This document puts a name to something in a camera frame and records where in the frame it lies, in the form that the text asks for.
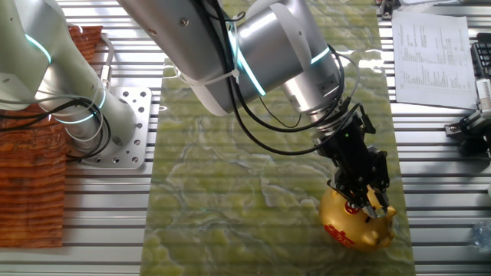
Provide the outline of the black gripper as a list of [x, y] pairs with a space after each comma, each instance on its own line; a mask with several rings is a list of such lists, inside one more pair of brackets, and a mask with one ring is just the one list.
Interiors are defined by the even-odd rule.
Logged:
[[328, 186], [348, 201], [355, 209], [360, 209], [368, 217], [378, 217], [374, 194], [384, 213], [390, 205], [387, 189], [390, 178], [387, 171], [387, 153], [379, 151], [372, 167], [374, 177], [370, 177], [370, 156], [364, 143], [364, 134], [360, 131], [361, 120], [354, 113], [346, 113], [339, 118], [339, 124], [331, 133], [316, 132], [316, 146], [321, 156], [328, 157], [338, 168], [334, 177], [328, 180]]

